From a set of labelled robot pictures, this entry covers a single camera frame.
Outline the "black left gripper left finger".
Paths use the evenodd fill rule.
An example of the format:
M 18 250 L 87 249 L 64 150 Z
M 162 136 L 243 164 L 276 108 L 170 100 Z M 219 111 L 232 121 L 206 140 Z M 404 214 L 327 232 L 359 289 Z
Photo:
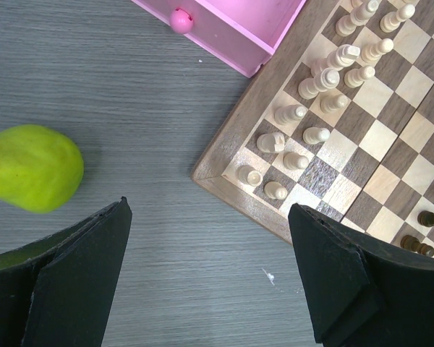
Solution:
M 129 238 L 127 198 L 0 254 L 0 346 L 100 346 Z

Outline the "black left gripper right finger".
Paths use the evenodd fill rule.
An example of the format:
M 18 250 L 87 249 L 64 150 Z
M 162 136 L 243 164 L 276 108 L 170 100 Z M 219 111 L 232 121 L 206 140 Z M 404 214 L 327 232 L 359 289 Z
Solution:
M 434 346 L 434 258 L 306 205 L 292 205 L 288 221 L 317 343 Z

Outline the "dark chess piece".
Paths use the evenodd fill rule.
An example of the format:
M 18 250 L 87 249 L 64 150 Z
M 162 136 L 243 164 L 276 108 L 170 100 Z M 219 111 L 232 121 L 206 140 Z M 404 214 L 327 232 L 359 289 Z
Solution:
M 434 227 L 434 213 L 430 211 L 422 211 L 417 216 L 417 221 L 422 226 Z

